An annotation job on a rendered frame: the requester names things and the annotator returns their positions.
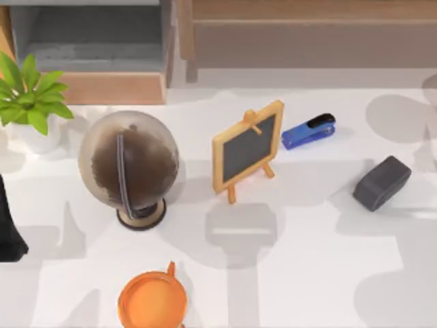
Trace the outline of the wooden framed blackboard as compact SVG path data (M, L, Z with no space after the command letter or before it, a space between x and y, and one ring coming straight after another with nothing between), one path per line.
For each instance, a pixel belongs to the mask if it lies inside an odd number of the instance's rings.
M236 184L242 179L259 169L274 177L270 162L279 149L283 110L280 100L248 110L212 139L212 187L217 194L226 191L229 204L236 202Z

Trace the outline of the brown globe on stand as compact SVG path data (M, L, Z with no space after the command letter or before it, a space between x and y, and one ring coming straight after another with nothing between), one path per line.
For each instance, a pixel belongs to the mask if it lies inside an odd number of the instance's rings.
M78 155L81 178L131 230L149 230L165 217L166 194L180 168L171 131L141 111L117 111L95 121Z

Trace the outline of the blue and black stapler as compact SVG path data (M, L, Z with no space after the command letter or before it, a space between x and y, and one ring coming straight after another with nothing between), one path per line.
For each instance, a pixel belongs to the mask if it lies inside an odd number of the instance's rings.
M336 119L331 113L323 113L282 132L281 141L287 150L331 136L335 132Z

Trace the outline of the pale wooden drawer front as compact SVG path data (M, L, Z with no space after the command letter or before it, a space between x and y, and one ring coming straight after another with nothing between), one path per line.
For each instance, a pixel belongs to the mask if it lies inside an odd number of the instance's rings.
M59 80L71 105L162 105L167 92L158 72L66 72Z

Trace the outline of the orange cup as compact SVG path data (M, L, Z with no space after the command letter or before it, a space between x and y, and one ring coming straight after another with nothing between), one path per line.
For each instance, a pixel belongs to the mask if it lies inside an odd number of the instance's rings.
M124 328L186 328L187 293L175 276L175 263L166 271L149 271L123 288L117 313Z

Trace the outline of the wooden open shelf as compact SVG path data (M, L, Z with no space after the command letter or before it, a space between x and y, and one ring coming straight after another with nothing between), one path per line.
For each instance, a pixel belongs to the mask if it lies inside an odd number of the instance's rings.
M437 67L437 0L175 0L187 77L201 68Z

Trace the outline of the dark grey rounded box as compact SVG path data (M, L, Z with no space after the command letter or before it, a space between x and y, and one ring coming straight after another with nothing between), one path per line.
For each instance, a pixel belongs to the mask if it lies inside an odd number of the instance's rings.
M375 212L407 183L412 170L393 155L365 174L356 184L353 198L370 212Z

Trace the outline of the pulled out wooden drawer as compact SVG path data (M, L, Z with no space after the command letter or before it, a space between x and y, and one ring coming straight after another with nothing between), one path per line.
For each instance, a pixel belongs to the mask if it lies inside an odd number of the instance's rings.
M172 0L0 0L0 50L40 72L158 72L171 81Z

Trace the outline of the green plant in white pot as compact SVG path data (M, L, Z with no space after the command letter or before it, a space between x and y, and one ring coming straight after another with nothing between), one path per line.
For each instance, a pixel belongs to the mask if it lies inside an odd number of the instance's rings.
M33 54L19 66L0 51L0 124L14 132L33 152L52 151L61 141L57 118L71 120L74 114L64 103L68 89L59 79L63 71L42 74Z

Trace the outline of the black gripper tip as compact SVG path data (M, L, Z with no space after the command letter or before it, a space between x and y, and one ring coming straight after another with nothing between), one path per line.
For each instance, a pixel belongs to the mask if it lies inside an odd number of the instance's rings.
M28 245L14 224L0 174L0 262L18 262L28 251Z

